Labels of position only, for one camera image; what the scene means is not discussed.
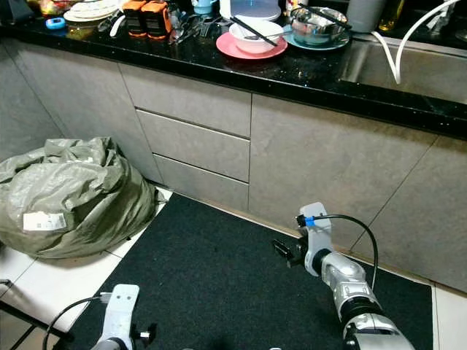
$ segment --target black granite countertop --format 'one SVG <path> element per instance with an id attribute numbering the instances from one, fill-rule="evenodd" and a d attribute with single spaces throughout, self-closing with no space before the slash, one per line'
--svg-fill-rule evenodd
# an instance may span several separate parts
<path id="1" fill-rule="evenodd" d="M 409 23 L 412 19 L 407 16 L 402 20 Z M 467 139 L 466 104 L 340 80 L 349 45 L 332 51 L 302 50 L 289 45 L 276 57 L 243 61 L 228 57 L 216 48 L 221 27 L 207 38 L 189 38 L 169 46 L 166 42 L 132 39 L 126 33 L 111 39 L 108 34 L 99 33 L 95 23 L 89 28 L 68 26 L 63 31 L 50 31 L 44 21 L 2 25 L 0 36 Z M 404 26 L 391 35 L 403 36 Z M 422 29 L 411 40 L 467 50 L 467 43 L 452 36 L 436 41 L 424 35 Z"/>

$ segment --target gray cabinet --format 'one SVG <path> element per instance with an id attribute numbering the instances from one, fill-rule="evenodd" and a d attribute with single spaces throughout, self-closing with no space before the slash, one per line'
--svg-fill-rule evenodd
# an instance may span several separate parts
<path id="1" fill-rule="evenodd" d="M 248 209 L 248 184 L 195 166 L 154 155 L 166 184 L 179 193 L 227 209 Z"/>
<path id="2" fill-rule="evenodd" d="M 467 291 L 466 174 L 467 141 L 436 140 L 374 220 L 383 261 Z"/>
<path id="3" fill-rule="evenodd" d="M 62 137 L 0 43 L 0 162 Z"/>
<path id="4" fill-rule="evenodd" d="M 66 138 L 111 136 L 145 177 L 163 182 L 116 63 L 22 42 L 10 49 Z"/>
<path id="5" fill-rule="evenodd" d="M 250 93 L 124 64 L 120 64 L 120 69 L 135 106 L 250 136 Z"/>
<path id="6" fill-rule="evenodd" d="M 251 94 L 120 64 L 163 184 L 246 211 Z"/>
<path id="7" fill-rule="evenodd" d="M 248 182 L 249 140 L 137 112 L 154 153 Z"/>
<path id="8" fill-rule="evenodd" d="M 295 229 L 300 207 L 320 201 L 330 213 L 371 223 L 435 138 L 253 95 L 250 212 Z M 333 242 L 338 246 L 349 249 L 361 233 L 351 222 L 333 222 Z M 403 234 L 394 228 L 393 235 Z M 409 264 L 404 267 L 412 269 Z"/>

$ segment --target blue plate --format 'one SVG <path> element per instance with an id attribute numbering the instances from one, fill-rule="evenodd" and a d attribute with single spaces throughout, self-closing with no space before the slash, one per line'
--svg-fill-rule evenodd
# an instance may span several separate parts
<path id="1" fill-rule="evenodd" d="M 284 31 L 291 31 L 292 27 L 290 24 L 287 24 L 283 27 Z M 305 50 L 313 50 L 313 51 L 329 51 L 339 49 L 340 47 L 345 46 L 350 41 L 350 34 L 347 31 L 343 31 L 337 38 L 335 38 L 332 42 L 323 45 L 316 45 L 316 46 L 309 46 L 299 42 L 296 42 L 293 38 L 293 34 L 284 35 L 283 38 L 289 44 L 300 47 L 301 49 Z"/>

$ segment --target chopsticks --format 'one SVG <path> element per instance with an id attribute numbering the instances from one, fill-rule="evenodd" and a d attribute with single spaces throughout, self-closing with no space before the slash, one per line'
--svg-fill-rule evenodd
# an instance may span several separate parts
<path id="1" fill-rule="evenodd" d="M 350 24 L 347 24 L 345 22 L 342 22 L 340 20 L 338 20 L 337 18 L 331 16 L 331 15 L 327 15 L 325 14 L 324 12 L 321 12 L 317 9 L 314 9 L 313 7 L 310 7 L 310 6 L 307 6 L 307 5 L 303 5 L 303 4 L 298 4 L 300 7 L 303 7 L 304 9 L 307 9 L 309 10 L 311 13 L 315 13 L 316 15 L 320 16 L 320 17 L 323 17 L 325 18 L 326 20 L 330 20 L 331 22 L 334 22 L 335 24 L 337 24 L 338 26 L 341 26 L 341 27 L 344 27 L 346 29 L 351 29 L 352 26 Z"/>
<path id="2" fill-rule="evenodd" d="M 243 28 L 247 29 L 248 31 L 251 31 L 253 34 L 258 35 L 262 40 L 265 42 L 271 44 L 272 46 L 277 46 L 275 42 L 272 40 L 268 39 L 266 36 L 261 34 L 259 31 L 256 31 L 255 29 L 251 28 L 249 25 L 247 25 L 243 20 L 238 19 L 237 17 L 231 17 L 231 21 L 235 22 L 239 26 L 242 26 Z"/>

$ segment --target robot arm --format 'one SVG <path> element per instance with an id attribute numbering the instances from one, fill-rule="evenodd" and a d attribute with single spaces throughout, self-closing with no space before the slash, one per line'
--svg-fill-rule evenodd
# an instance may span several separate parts
<path id="1" fill-rule="evenodd" d="M 117 284 L 105 300 L 108 302 L 101 337 L 91 350 L 133 350 L 133 339 L 139 339 L 144 347 L 155 337 L 155 324 L 147 332 L 132 332 L 131 317 L 139 294 L 134 284 Z"/>
<path id="2" fill-rule="evenodd" d="M 288 265 L 303 263 L 313 276 L 320 276 L 334 296 L 339 320 L 344 326 L 344 350 L 414 350 L 394 323 L 385 316 L 373 291 L 366 282 L 364 269 L 331 246 L 331 221 L 314 220 L 326 215 L 321 203 L 300 209 L 297 217 L 302 238 L 301 256 L 294 259 L 288 248 L 278 242 L 274 247 L 285 256 Z"/>

